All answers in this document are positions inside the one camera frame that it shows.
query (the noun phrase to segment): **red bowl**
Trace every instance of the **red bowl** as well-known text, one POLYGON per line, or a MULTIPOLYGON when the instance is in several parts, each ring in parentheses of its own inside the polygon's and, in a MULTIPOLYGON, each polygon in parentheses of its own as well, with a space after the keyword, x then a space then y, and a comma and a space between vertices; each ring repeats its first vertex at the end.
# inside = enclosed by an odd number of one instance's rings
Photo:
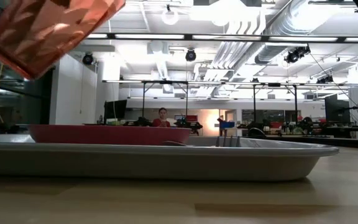
POLYGON ((130 126, 29 125, 39 143, 118 144, 160 146, 164 141, 186 144, 190 129, 130 126))

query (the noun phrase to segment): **person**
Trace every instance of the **person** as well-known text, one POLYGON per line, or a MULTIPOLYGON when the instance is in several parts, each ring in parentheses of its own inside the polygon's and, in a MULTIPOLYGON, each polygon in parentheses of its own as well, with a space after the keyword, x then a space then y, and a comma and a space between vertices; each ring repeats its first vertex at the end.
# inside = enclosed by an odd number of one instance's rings
POLYGON ((163 128, 169 128, 171 124, 169 121, 167 121, 167 109, 160 108, 158 110, 158 115, 160 118, 153 120, 153 127, 163 127, 163 128))

